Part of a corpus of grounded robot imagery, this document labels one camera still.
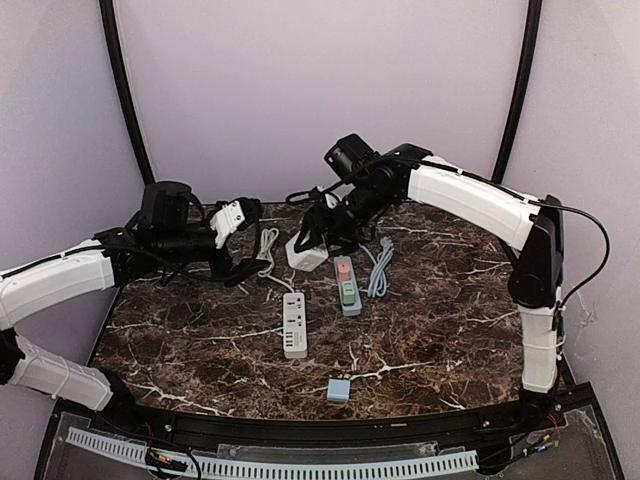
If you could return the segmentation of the white power strip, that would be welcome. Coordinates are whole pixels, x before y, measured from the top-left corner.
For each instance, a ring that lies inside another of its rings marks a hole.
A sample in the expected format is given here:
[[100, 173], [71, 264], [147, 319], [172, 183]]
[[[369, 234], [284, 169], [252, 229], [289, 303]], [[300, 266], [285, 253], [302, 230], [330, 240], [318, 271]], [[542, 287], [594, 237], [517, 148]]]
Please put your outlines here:
[[283, 295], [283, 352], [286, 359], [302, 359], [308, 354], [306, 304], [303, 293]]

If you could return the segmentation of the white cube socket adapter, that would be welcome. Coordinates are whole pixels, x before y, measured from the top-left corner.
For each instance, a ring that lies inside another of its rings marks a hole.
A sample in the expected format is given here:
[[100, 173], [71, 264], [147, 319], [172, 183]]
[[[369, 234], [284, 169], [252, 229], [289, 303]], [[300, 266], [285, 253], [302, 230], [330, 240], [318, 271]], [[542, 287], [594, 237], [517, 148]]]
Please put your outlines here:
[[296, 253], [294, 246], [297, 239], [298, 235], [295, 235], [285, 244], [287, 263], [290, 268], [303, 272], [312, 272], [329, 258], [329, 253], [324, 246]]

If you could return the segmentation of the blue-grey power strip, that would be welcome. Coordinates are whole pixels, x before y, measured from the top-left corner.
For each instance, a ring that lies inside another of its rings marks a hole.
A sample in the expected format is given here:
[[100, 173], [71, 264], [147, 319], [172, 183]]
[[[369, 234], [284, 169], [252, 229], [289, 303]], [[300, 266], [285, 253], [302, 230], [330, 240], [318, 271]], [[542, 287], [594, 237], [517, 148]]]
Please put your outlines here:
[[362, 301], [351, 258], [349, 256], [335, 257], [334, 270], [343, 315], [347, 317], [360, 315]]

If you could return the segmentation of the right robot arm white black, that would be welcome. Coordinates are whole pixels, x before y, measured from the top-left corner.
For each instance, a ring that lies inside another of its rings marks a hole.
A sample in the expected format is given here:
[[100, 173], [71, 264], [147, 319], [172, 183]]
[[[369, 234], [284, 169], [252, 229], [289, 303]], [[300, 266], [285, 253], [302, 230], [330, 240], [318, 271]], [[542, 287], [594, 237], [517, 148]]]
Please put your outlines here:
[[512, 274], [508, 291], [522, 321], [522, 390], [528, 396], [510, 413], [521, 434], [549, 416], [547, 395], [558, 382], [559, 335], [569, 295], [562, 291], [563, 215], [559, 199], [538, 199], [463, 170], [431, 151], [402, 144], [386, 154], [350, 134], [329, 149], [325, 162], [335, 185], [293, 193], [290, 205], [308, 204], [299, 232], [285, 249], [291, 268], [310, 272], [334, 255], [349, 254], [372, 240], [378, 219], [410, 200], [470, 222], [506, 246]]

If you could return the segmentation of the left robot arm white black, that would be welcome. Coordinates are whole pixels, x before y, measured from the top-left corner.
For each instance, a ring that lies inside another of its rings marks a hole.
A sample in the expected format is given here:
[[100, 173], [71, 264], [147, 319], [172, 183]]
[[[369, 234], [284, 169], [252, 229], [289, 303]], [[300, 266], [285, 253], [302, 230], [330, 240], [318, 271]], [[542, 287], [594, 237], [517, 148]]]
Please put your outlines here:
[[[257, 257], [233, 262], [212, 233], [179, 233], [149, 240], [124, 228], [101, 232], [77, 246], [1, 274], [1, 383], [21, 386], [101, 412], [120, 436], [141, 427], [135, 399], [119, 376], [82, 366], [43, 349], [16, 331], [25, 318], [93, 291], [129, 284], [161, 270], [208, 283], [231, 284], [254, 273]], [[191, 263], [206, 262], [198, 277]]]

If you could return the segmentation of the blue plug adapter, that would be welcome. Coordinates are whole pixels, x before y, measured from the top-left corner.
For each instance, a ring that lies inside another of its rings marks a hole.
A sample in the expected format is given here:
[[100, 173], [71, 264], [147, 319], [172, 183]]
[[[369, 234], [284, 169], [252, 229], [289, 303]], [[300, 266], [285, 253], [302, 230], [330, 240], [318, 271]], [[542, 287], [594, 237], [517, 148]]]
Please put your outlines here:
[[328, 381], [327, 400], [331, 402], [347, 402], [350, 399], [351, 382], [345, 379]]

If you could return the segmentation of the pink plug adapter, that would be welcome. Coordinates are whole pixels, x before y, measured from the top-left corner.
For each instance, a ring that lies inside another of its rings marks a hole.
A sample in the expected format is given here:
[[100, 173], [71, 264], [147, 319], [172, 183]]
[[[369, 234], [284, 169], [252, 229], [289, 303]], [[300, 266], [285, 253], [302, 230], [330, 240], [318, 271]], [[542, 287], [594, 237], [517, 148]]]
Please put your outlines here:
[[340, 283], [351, 280], [351, 263], [348, 259], [338, 259], [336, 261], [338, 281]]

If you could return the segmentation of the green plug adapter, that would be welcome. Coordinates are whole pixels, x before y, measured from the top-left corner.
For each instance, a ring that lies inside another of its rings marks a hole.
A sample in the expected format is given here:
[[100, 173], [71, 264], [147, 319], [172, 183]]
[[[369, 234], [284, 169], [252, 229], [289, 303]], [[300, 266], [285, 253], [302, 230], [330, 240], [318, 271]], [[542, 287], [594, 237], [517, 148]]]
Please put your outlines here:
[[340, 284], [341, 303], [344, 307], [353, 307], [357, 303], [357, 285], [353, 280]]

